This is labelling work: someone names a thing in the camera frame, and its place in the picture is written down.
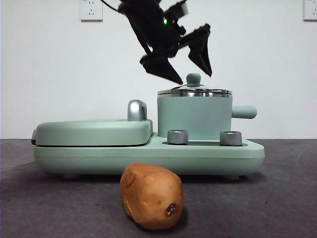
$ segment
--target appliance base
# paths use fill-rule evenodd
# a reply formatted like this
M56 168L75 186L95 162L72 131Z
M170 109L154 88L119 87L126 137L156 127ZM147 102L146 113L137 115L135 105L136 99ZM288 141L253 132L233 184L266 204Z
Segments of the appliance base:
M49 147L35 146L35 161L45 171L65 178L80 175L119 175L135 162L155 164L179 175L220 175L228 179L257 172L264 147L243 140L243 146L222 146L219 140L170 145L153 133L141 146Z

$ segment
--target stainless steel lid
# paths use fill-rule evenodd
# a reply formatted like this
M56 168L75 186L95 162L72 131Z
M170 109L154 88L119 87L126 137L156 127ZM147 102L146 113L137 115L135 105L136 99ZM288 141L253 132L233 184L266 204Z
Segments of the stainless steel lid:
M201 76L197 73L188 74L187 84L172 88L170 90L159 91L159 97L232 97L232 92L223 89L211 89L200 84Z

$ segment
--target silver knob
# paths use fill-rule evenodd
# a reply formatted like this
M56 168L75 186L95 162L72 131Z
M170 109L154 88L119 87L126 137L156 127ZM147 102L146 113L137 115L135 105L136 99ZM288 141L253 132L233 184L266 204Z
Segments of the silver knob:
M188 133L186 130L169 130L167 132L167 142L174 145L188 144Z
M239 131L222 131L220 132L220 144L227 146L242 145L242 135Z
M142 121L148 117L147 105L140 100L131 100L128 104L128 121Z

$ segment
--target cable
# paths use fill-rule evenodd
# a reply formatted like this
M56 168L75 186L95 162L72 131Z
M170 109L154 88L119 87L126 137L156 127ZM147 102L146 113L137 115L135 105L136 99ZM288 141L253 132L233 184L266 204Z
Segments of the cable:
M104 0L100 0L102 1L106 6L108 6L109 8L111 8L112 10L119 12L118 9L115 9L114 7L110 6L108 3L106 3Z

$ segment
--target brown potato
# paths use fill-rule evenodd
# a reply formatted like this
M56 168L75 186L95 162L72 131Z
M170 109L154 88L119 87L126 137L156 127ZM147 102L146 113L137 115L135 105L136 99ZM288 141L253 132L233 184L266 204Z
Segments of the brown potato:
M166 168L143 163L127 166L120 192L125 213L146 229L167 229L179 221L182 181Z

